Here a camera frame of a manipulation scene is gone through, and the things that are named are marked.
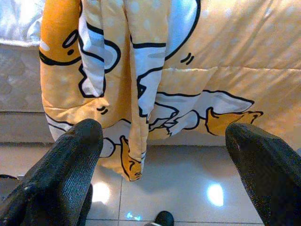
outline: glossy floor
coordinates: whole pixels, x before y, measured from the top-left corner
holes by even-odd
[[[49,146],[1,144],[0,174],[24,174]],[[161,210],[176,226],[262,224],[223,147],[150,146],[143,178],[127,182],[97,166],[87,226],[143,226]]]

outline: mattress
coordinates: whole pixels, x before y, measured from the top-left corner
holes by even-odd
[[[37,48],[0,45],[0,111],[44,112]]]

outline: blanket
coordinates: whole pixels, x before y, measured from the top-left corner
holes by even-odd
[[[47,0],[43,105],[54,139],[92,118],[99,164],[141,178],[147,139],[254,124],[301,146],[301,2]]]

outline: cartoon character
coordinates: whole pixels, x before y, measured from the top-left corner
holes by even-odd
[[[72,3],[58,2],[47,4],[41,32],[40,59],[47,65],[71,65],[79,60],[82,64],[79,71],[83,79],[79,90],[84,98],[103,97],[106,81],[105,74],[118,64],[121,51],[112,41],[105,40],[103,30],[92,26],[82,13],[84,5],[79,0]],[[63,15],[57,15],[54,6],[68,4]],[[63,21],[59,32],[52,24]]]
[[[170,59],[193,33],[200,14],[199,0],[172,0],[166,43],[133,43],[140,117],[153,109],[164,62]]]
[[[71,65],[80,60],[78,48],[79,0],[57,1],[46,4],[41,28],[40,59],[47,65]],[[67,8],[64,14],[56,13],[56,7]],[[57,31],[57,21],[64,21]]]
[[[51,134],[57,140],[62,134],[68,131],[73,125],[65,121],[57,121],[46,114]],[[120,158],[124,173],[130,181],[135,181],[141,177],[141,161],[144,160],[146,152],[142,153],[141,161],[131,157],[128,146],[128,136],[131,128],[131,122],[122,119],[114,125],[103,129],[103,149],[100,158],[111,157],[117,147],[120,149]]]
[[[120,137],[121,143],[121,165],[124,173],[130,181],[138,180],[141,177],[141,162],[133,159],[130,156],[130,149],[128,147],[128,140],[125,136]]]
[[[84,98],[103,97],[105,74],[118,64],[121,51],[115,43],[104,39],[103,29],[86,21],[84,13],[79,18],[79,48],[82,58],[79,71],[84,76],[79,90]]]
[[[212,135],[224,135],[234,122],[253,123],[263,112],[246,111],[254,101],[236,97],[226,91],[203,90],[197,95],[158,92],[154,110],[149,119],[149,131],[165,128],[174,135],[182,129],[195,129],[205,121]]]

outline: shoe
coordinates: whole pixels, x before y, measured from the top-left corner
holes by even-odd
[[[157,215],[155,223],[162,226],[174,226],[174,217],[170,212],[162,211]]]

